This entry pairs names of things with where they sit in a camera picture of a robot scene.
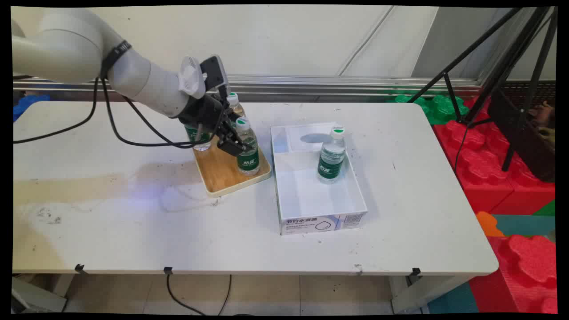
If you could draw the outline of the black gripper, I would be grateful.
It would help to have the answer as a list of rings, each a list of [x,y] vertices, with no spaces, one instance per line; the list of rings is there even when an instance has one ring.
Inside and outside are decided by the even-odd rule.
[[[225,115],[218,122],[219,115]],[[184,126],[189,139],[209,139],[215,134],[219,139],[217,148],[231,156],[248,151],[236,132],[236,93],[222,96],[220,93],[206,94],[201,99],[188,99],[188,103],[177,118]]]

